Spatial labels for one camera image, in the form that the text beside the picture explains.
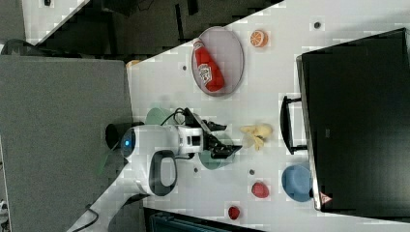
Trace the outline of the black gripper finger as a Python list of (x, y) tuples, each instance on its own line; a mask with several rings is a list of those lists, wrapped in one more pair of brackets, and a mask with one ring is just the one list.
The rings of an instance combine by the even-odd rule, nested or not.
[(207, 127), (210, 131), (225, 131), (226, 130), (225, 125), (216, 124), (212, 121), (209, 121), (207, 123)]
[(211, 149), (211, 158), (227, 159), (241, 149), (242, 147), (240, 145), (218, 145)]

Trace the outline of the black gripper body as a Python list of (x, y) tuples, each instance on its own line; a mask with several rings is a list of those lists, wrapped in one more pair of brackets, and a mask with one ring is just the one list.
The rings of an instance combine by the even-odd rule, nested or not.
[(185, 125), (192, 129), (193, 136), (190, 141), (194, 146), (201, 146), (202, 151), (211, 151), (211, 127), (206, 120), (202, 120), (199, 115), (192, 113), (188, 108), (184, 109)]

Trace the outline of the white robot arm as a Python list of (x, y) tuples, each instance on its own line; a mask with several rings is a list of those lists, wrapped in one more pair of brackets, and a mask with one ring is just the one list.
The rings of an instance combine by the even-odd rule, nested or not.
[(118, 141), (127, 163), (112, 184), (86, 208), (67, 232), (108, 232), (110, 222), (136, 195), (167, 196), (177, 186), (178, 160), (203, 155), (207, 161), (232, 161), (239, 145), (219, 140), (214, 133), (226, 126), (203, 120), (189, 109), (179, 109), (181, 125), (140, 125), (129, 128)]

